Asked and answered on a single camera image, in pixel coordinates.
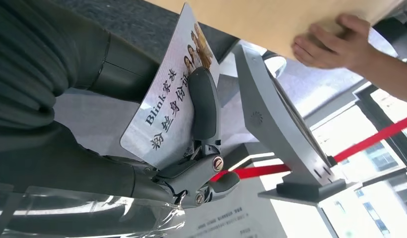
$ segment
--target red rope barrier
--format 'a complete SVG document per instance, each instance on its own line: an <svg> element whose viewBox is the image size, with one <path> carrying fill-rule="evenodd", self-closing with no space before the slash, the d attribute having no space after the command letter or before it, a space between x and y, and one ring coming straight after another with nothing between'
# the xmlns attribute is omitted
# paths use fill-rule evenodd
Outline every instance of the red rope barrier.
<svg viewBox="0 0 407 238"><path fill-rule="evenodd" d="M348 149L340 152L336 156L334 156L334 159L336 162L341 162L345 160L346 158L363 151L370 146L380 142L383 139L389 138L403 129L407 128L407 118L392 124L376 134L368 137L367 139L364 139L363 141L350 146ZM270 166L262 166L262 167L252 167L252 168L242 168L242 169L236 169L234 170L235 173L238 174L238 176L241 179L247 179L247 178L253 178L253 177L259 177L262 175L270 175L270 174L277 174L277 173L282 173L282 172L287 172L290 171L290 169L286 165L270 165ZM228 171L221 171L217 175L215 175L213 178L211 178L211 181L217 181L221 176L226 174Z"/></svg>

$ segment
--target white paper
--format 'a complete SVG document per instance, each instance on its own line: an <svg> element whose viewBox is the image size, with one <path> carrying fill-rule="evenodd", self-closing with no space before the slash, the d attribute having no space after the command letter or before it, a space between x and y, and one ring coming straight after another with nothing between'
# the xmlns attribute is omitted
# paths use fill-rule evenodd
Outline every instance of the white paper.
<svg viewBox="0 0 407 238"><path fill-rule="evenodd" d="M193 153L187 79L200 66L210 70L217 85L218 62L185 3L154 81L121 138L123 148L158 169Z"/></svg>

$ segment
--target wooden table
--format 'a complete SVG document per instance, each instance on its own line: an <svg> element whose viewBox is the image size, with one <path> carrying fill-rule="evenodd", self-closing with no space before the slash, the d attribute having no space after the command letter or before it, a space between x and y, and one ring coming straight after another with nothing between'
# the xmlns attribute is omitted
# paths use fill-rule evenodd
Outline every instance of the wooden table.
<svg viewBox="0 0 407 238"><path fill-rule="evenodd" d="M180 13L185 0L147 0ZM332 32L340 13L376 23L404 0L188 0L197 20L268 50L293 58L296 35L318 22Z"/></svg>

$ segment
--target window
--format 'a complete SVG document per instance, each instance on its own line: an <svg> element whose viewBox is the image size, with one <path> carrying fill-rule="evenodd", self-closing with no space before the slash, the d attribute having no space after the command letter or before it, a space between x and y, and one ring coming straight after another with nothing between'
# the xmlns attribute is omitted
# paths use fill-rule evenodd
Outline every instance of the window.
<svg viewBox="0 0 407 238"><path fill-rule="evenodd" d="M373 206L370 202L363 203L363 206L367 209L367 211L373 211Z"/></svg>
<svg viewBox="0 0 407 238"><path fill-rule="evenodd" d="M331 156L376 132L376 127L357 105L312 131L322 150ZM383 140L339 163L333 171L343 174L349 181L363 181L387 170L404 167L399 156ZM339 237L348 237L346 234L354 237L406 237L407 175L363 187L352 196L338 197L324 207Z"/></svg>
<svg viewBox="0 0 407 238"><path fill-rule="evenodd" d="M394 123L407 117L406 102L389 95L382 89L371 93L371 97ZM403 133L407 137L407 128L403 130Z"/></svg>
<svg viewBox="0 0 407 238"><path fill-rule="evenodd" d="M355 194L357 194L357 197L361 197L364 195L364 192L361 189L358 189L355 191Z"/></svg>

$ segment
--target screw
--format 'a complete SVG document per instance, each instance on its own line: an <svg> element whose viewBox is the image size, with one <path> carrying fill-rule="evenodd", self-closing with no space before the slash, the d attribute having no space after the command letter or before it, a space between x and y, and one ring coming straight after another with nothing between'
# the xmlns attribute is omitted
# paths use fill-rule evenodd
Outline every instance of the screw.
<svg viewBox="0 0 407 238"><path fill-rule="evenodd" d="M204 202L204 196L202 195L202 193L198 193L198 195L196 196L196 204L201 205L203 202Z"/></svg>
<svg viewBox="0 0 407 238"><path fill-rule="evenodd" d="M214 169L215 172L221 171L223 166L224 160L220 156L215 157L214 160L212 161L212 168Z"/></svg>

